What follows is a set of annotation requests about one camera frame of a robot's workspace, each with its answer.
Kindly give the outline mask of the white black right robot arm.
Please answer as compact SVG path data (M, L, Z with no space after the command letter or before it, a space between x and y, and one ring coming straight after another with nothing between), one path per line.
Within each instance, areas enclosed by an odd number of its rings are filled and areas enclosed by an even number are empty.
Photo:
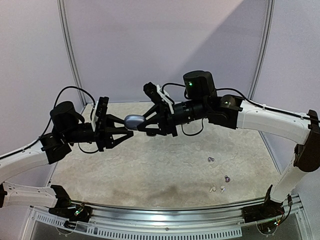
M276 185L271 185L262 204L244 207L246 223L273 218L285 212L284 201L308 173L320 167L320 121L314 110L294 113L271 108L247 99L238 90L218 96L213 76L195 70L184 74L186 101L174 104L164 88L147 83L143 90L153 102L137 130L155 135L177 135L177 126L199 119L229 129L248 129L280 136L295 142L294 155Z

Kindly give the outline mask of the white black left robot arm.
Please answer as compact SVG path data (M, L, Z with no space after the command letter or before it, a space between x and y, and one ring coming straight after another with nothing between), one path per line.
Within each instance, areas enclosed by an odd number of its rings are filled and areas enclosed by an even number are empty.
M124 121L107 113L107 97L102 97L92 122L76 112L71 101L59 103L50 111L53 128L36 143L0 157L0 206L40 206L63 217L78 216L84 206L73 205L60 185L25 186L8 180L28 170L61 161L77 143L95 143L98 151L112 149L131 138L134 133L124 127Z

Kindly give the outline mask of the blue-grey earbud charging case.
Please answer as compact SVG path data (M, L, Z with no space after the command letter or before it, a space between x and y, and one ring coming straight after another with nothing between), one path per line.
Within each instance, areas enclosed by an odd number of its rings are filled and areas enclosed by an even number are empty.
M146 118L143 115L130 114L124 118L124 126L128 130L136 131L138 126L143 124L146 121Z

